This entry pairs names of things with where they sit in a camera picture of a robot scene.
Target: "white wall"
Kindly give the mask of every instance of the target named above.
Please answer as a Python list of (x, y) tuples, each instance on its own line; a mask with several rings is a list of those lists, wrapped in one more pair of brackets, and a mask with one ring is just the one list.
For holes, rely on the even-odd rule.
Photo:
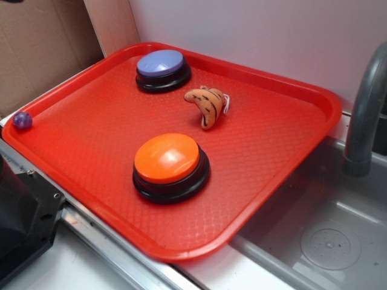
[(140, 40), (321, 86), (352, 109), (387, 0), (129, 0)]

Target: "faucet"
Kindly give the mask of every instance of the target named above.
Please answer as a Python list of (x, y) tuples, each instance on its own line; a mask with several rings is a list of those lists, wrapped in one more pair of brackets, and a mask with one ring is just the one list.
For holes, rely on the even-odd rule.
[(343, 171), (349, 176), (366, 176), (372, 150), (378, 152), (376, 147), (387, 142), (387, 126), (382, 128), (387, 120), (386, 94), (387, 42), (373, 54), (357, 93), (344, 150)]

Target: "orange button top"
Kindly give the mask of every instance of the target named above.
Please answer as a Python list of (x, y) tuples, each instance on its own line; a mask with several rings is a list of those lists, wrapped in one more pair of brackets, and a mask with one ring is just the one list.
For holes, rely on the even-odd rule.
[(164, 134), (150, 139), (134, 157), (138, 174), (147, 182), (177, 182), (194, 171), (199, 163), (199, 147), (184, 134)]

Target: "sink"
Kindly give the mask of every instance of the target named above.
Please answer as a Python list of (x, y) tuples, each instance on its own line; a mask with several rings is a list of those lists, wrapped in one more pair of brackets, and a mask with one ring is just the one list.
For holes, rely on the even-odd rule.
[(230, 243), (296, 289), (387, 285), (387, 160), (346, 176), (344, 145), (327, 137)]

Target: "purple ball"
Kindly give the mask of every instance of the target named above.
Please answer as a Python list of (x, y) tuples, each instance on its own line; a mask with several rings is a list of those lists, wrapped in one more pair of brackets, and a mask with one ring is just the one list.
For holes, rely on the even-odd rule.
[(28, 129), (32, 126), (32, 117), (27, 112), (19, 112), (13, 116), (12, 123), (18, 129)]

